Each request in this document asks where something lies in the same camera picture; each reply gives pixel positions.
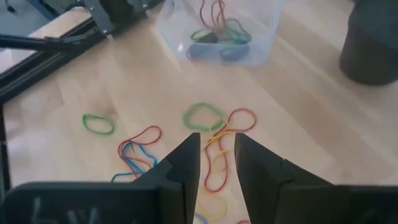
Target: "rubber band in container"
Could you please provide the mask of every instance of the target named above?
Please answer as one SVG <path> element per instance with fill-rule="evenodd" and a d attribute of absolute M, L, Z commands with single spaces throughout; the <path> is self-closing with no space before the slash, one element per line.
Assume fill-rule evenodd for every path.
<path fill-rule="evenodd" d="M 260 65 L 284 0 L 165 0 L 157 28 L 181 60 Z"/>

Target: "clear plastic bin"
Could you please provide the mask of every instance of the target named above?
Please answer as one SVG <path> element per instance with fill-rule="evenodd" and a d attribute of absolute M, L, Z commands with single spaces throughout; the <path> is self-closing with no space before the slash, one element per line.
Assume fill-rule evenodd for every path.
<path fill-rule="evenodd" d="M 283 3 L 284 0 L 165 0 L 157 28 L 181 60 L 259 65 L 271 51 Z M 225 20 L 222 15 L 217 17 L 221 7 Z M 200 39 L 210 32 L 208 40 Z"/>

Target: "black cylinder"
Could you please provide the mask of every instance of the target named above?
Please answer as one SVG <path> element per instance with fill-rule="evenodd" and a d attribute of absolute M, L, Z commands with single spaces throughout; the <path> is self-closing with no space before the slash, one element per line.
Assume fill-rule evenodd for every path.
<path fill-rule="evenodd" d="M 366 85 L 386 85 L 398 79 L 398 1 L 356 3 L 340 68 L 348 78 Z"/>

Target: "plastic container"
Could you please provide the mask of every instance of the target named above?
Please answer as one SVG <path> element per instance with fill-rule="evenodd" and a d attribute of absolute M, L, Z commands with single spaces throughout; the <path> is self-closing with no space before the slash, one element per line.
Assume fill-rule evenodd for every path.
<path fill-rule="evenodd" d="M 283 3 L 284 0 L 165 0 L 157 28 L 180 60 L 260 65 L 271 51 Z M 226 22 L 222 16 L 217 20 L 222 6 Z M 208 27 L 216 28 L 206 28 L 201 14 Z M 205 41 L 200 39 L 209 33 Z"/>

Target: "wooden table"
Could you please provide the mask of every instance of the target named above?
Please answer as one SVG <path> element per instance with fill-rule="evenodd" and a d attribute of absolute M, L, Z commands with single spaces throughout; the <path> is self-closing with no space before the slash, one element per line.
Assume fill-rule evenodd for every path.
<path fill-rule="evenodd" d="M 260 67 L 179 62 L 153 26 L 155 18 L 102 42 L 4 105 L 12 184 L 109 181 L 128 171 L 118 144 L 151 124 L 164 135 L 147 150 L 161 159 L 191 133 L 181 115 L 200 101 L 227 113 L 254 110 L 258 124 L 250 137 L 332 183 L 398 184 L 398 85 L 362 86 L 338 67 L 352 7 L 346 0 L 287 3 L 272 53 Z M 62 33 L 86 17 L 69 12 L 42 30 Z M 9 66 L 7 55 L 1 57 Z M 89 133 L 81 123 L 84 113 L 112 117 L 115 133 Z M 239 115 L 235 124 L 249 119 Z M 233 137 L 225 140 L 232 149 Z M 248 217 L 233 155 L 228 158 L 231 179 L 220 193 L 228 211 L 218 223 Z M 222 178 L 215 174 L 212 184 Z M 200 194 L 198 200 L 220 211 L 214 198 Z"/>

